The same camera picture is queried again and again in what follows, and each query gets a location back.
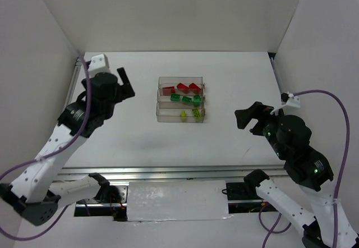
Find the lime and red lego block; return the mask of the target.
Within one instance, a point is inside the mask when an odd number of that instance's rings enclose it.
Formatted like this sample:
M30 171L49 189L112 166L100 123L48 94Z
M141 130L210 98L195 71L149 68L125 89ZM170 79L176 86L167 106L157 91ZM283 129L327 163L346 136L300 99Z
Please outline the lime and red lego block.
M164 96L171 96L176 93L176 88L174 86L166 86L162 88L162 94Z

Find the green rounded lego half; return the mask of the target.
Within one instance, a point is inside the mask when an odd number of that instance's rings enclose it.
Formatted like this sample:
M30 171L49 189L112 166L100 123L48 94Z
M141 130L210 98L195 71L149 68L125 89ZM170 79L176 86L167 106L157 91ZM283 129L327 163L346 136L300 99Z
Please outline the green rounded lego half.
M171 94L170 97L171 102L179 102L181 100L181 96L179 94Z

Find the red and green lego piece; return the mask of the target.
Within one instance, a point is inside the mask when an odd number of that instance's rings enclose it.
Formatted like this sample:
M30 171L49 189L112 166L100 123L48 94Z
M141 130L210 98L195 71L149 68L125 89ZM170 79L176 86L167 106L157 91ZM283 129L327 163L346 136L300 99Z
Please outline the red and green lego piece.
M190 91L190 88L181 82L177 85L177 89L184 94L188 94Z

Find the green lego brick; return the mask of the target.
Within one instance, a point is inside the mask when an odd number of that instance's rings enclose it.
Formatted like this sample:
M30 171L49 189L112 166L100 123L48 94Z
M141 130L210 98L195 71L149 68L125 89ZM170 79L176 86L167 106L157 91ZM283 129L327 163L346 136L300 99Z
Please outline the green lego brick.
M181 102L185 103L185 104L192 103L192 98L187 97L187 96L183 96Z

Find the lime lego brick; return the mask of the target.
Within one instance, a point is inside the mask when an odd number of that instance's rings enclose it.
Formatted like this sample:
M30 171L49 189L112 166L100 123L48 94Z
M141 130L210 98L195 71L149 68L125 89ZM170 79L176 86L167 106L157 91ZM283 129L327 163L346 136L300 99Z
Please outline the lime lego brick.
M200 118L202 117L202 115L201 115L201 113L200 113L200 111L199 111L198 108L193 108L193 109L191 110L191 112L192 112L192 115L193 115L196 119L200 119Z

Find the lime and green rounded lego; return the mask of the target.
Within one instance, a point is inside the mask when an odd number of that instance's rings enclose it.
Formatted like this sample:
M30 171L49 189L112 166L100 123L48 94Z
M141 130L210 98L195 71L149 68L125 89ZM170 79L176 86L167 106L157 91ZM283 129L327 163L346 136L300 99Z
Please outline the lime and green rounded lego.
M186 111L182 110L181 113L180 113L180 116L181 116L181 120L185 121L187 119Z

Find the red lego brick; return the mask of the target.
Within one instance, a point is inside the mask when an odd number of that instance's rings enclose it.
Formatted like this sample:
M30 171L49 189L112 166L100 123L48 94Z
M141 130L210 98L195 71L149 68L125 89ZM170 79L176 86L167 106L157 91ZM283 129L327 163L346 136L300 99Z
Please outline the red lego brick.
M201 92L201 88L196 85L195 83L191 83L189 86L188 86L189 90L192 91L193 93L199 93Z

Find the small green square lego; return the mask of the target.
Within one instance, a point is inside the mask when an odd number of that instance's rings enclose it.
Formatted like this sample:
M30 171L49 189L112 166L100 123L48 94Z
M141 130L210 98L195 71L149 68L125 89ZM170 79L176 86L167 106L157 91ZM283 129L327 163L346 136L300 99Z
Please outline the small green square lego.
M193 102L194 103L201 103L202 102L202 97L200 95L194 95L193 96Z

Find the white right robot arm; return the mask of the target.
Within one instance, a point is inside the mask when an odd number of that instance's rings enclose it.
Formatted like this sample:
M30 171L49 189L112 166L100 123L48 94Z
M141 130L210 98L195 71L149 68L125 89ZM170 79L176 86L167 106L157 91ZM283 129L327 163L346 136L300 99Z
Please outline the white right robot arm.
M299 185L311 204L309 212L280 191L273 180L256 169L244 177L248 189L276 208L296 228L305 247L358 247L358 233L351 227L341 203L334 196L335 179L328 160L310 146L311 130L303 119L272 114L273 107L255 102L235 111L237 127L266 138L284 170Z

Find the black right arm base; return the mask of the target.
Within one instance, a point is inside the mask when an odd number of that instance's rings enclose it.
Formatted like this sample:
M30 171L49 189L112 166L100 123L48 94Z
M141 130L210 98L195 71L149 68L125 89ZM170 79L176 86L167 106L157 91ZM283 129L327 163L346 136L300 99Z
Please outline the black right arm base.
M230 203L259 203L263 201L272 202L277 196L268 187L260 187L259 183L251 182L227 182L222 194Z

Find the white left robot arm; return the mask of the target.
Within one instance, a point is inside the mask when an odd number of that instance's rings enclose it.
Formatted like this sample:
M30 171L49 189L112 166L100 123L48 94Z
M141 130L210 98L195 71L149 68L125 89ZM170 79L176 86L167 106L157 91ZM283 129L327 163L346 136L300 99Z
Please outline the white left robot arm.
M123 67L116 75L99 72L81 83L85 90L58 117L35 160L11 183L1 184L1 198L34 226L49 221L59 208L87 198L101 201L112 192L109 181L99 173L54 183L74 152L113 116L114 106L135 95Z

